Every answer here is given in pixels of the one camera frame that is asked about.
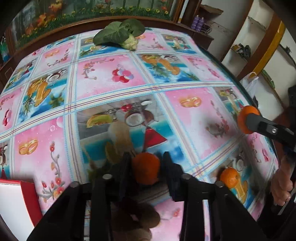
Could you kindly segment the person's right hand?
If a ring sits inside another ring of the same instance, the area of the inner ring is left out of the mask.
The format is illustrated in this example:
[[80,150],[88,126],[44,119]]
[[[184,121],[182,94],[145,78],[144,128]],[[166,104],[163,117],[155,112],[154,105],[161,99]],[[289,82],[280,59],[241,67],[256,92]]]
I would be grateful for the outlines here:
[[281,160],[280,167],[273,175],[270,190],[274,203],[284,206],[290,200],[290,191],[293,189],[293,182],[290,180],[293,172],[293,164],[287,156]]

